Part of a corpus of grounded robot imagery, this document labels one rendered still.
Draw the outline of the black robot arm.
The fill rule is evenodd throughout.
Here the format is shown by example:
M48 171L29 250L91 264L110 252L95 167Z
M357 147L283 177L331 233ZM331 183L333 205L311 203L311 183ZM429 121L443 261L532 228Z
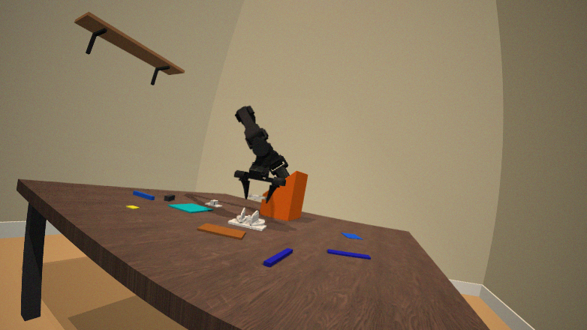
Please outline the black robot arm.
M255 153L256 158L271 161L270 168L265 167L266 164L264 163L262 163L261 166L257 166L256 162L253 162L249 169L248 178L261 181L262 178L268 178L269 171L273 176L276 175L278 178L287 178L290 175L286 170L289 165L284 157L274 151L271 144L266 141L269 139L269 135L263 128L260 129L259 125L256 124L252 107L242 107L237 110L235 116L239 123L241 122L245 125L245 141L248 143L249 148ZM283 161L284 164L282 163Z

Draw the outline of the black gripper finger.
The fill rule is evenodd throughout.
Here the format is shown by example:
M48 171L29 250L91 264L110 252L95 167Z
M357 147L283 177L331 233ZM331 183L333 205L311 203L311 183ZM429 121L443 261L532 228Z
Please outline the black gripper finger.
M238 180L241 181L241 183L242 183L244 194L245 194L245 199L247 199L250 181L245 181L245 180L240 180L240 179L238 179Z
M270 185L269 186L269 191L266 197L266 203L268 202L268 200L270 199L270 197L272 196L273 192L275 191L276 188L279 188L279 186L274 186L274 185Z

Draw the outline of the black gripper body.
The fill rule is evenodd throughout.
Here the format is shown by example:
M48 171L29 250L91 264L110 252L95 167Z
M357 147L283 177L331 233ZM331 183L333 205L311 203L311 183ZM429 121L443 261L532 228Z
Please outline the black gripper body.
M255 158L255 161L257 166L261 166L261 164L266 164L265 167L269 167L271 165L271 161L270 160L265 160L265 159L261 159L261 158ZM244 172L244 171L239 171L237 170L234 174L234 178L238 178L240 180L245 180L248 181L248 172ZM265 180L264 180L265 179ZM274 178L262 178L261 180L262 182L271 182L272 185L274 186L285 186L286 184L286 180L285 178L278 178L278 177L274 177Z

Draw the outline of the teal flat rectangular plate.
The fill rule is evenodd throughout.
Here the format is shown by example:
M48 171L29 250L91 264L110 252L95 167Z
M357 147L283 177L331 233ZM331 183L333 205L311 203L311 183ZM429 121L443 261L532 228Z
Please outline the teal flat rectangular plate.
M211 209L211 208L206 208L206 207L199 206L199 205L196 205L196 204L193 204L193 203L182 204L182 205L181 204L175 204L175 205L168 205L168 206L169 207L172 207L172 208L175 208L175 209L178 209L178 210L183 211L183 212L187 212L187 213L195 213L195 212L199 213L199 212L207 212L207 211L210 212L210 211L213 211L213 209Z

